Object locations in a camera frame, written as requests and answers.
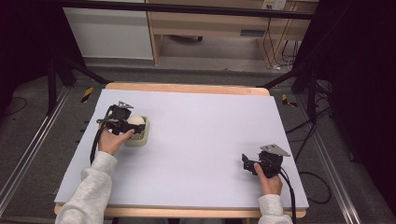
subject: person's right hand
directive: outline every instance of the person's right hand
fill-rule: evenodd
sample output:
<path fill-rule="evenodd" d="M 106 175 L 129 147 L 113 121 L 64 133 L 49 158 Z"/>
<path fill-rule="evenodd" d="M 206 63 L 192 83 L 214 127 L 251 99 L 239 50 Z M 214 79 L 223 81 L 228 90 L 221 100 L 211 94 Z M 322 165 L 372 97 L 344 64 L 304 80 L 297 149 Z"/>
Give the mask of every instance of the person's right hand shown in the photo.
<path fill-rule="evenodd" d="M 115 135 L 111 133 L 108 128 L 104 128 L 99 138 L 99 151 L 104 151 L 114 156 L 119 151 L 122 143 L 130 138 L 132 134 L 134 134 L 133 129 L 127 133 Z"/>
<path fill-rule="evenodd" d="M 262 194 L 280 195 L 283 184 L 282 181 L 280 180 L 279 175 L 275 175 L 271 178 L 267 178 L 264 174 L 264 171 L 257 162 L 254 163 L 254 169 L 256 170 L 257 175 L 259 176 L 260 179 L 260 185 L 262 186 Z"/>

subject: yellow tape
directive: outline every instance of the yellow tape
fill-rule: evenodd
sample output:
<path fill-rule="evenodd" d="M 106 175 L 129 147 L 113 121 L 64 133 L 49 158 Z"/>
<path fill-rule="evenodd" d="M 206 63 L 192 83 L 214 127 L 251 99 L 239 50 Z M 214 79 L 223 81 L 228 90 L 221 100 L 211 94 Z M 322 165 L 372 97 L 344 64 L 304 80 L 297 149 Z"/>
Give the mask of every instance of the yellow tape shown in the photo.
<path fill-rule="evenodd" d="M 92 91 L 93 91 L 93 87 L 89 87 L 89 88 L 87 88 L 87 90 L 85 90 L 84 95 L 81 98 L 82 103 L 88 102 L 88 98 L 90 98 Z"/>
<path fill-rule="evenodd" d="M 288 101 L 288 97 L 286 96 L 286 94 L 282 94 L 282 104 L 284 104 L 284 105 L 290 105 L 290 106 L 293 106 L 293 107 L 298 106 L 297 103 L 290 103 L 290 102 Z"/>

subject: white table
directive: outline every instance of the white table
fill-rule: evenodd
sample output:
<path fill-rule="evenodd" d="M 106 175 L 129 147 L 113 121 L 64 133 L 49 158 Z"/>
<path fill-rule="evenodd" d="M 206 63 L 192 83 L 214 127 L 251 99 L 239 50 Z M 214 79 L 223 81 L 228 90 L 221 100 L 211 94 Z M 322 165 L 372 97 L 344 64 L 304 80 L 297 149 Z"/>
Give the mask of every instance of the white table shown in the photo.
<path fill-rule="evenodd" d="M 290 153 L 274 99 L 265 89 L 170 84 L 111 83 L 64 176 L 55 213 L 88 167 L 97 124 L 121 100 L 148 117 L 148 143 L 117 155 L 110 217 L 260 217 L 259 180 L 243 169 L 241 154 L 257 160 L 260 146 L 276 143 Z M 308 203 L 292 158 L 283 168 L 294 188 L 297 217 Z M 285 213 L 290 195 L 282 189 Z"/>

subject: metal rail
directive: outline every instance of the metal rail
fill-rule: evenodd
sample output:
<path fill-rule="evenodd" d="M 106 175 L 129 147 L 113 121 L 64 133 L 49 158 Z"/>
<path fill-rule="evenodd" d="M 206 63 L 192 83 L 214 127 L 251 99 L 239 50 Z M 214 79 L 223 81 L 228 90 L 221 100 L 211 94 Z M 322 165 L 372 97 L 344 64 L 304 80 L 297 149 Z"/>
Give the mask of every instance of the metal rail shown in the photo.
<path fill-rule="evenodd" d="M 299 95 L 296 96 L 296 100 L 299 105 L 304 105 L 304 100 L 302 100 Z M 303 111 L 305 119 L 308 120 L 309 117 L 304 107 L 300 106 L 300 108 Z M 318 131 L 314 132 L 313 138 L 315 144 L 317 145 L 317 152 L 320 161 L 323 165 L 323 169 L 326 172 L 327 177 L 329 178 L 330 185 L 332 186 L 332 191 L 337 199 L 338 204 L 340 205 L 341 211 L 344 215 L 344 218 L 346 219 L 346 223 L 360 224 L 361 219 L 359 218 L 358 212 L 356 211 L 353 202 L 349 198 L 347 189 L 344 186 L 344 183 L 341 180 L 340 175 L 335 169 L 335 166 L 332 163 L 332 159 L 330 158 L 330 155 L 327 153 L 327 149 L 324 146 L 324 143 Z"/>
<path fill-rule="evenodd" d="M 30 164 L 35 158 L 35 154 L 39 150 L 41 144 L 46 138 L 47 134 L 52 127 L 53 122 L 58 117 L 65 99 L 70 92 L 70 87 L 63 87 L 58 98 L 58 104 L 50 115 L 47 115 L 42 122 L 40 128 L 35 133 L 35 137 L 32 139 L 28 148 L 26 148 L 17 166 L 14 168 L 11 176 L 8 178 L 7 183 L 3 186 L 0 191 L 0 217 L 5 212 L 8 203 L 10 202 L 12 196 L 14 195 L 18 185 L 21 183 L 26 171 L 29 169 Z"/>

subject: gray sleeve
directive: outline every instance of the gray sleeve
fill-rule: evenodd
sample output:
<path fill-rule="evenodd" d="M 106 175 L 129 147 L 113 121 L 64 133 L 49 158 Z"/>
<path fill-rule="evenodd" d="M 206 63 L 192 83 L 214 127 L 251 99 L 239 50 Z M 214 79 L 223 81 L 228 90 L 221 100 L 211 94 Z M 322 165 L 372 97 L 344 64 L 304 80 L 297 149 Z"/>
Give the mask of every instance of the gray sleeve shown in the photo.
<path fill-rule="evenodd" d="M 59 212 L 55 223 L 103 223 L 111 192 L 116 158 L 99 151 L 90 168 L 81 172 L 81 183 Z"/>
<path fill-rule="evenodd" d="M 259 224 L 290 224 L 291 218 L 283 213 L 283 206 L 280 196 L 267 194 L 259 198 L 260 211 L 262 217 Z"/>

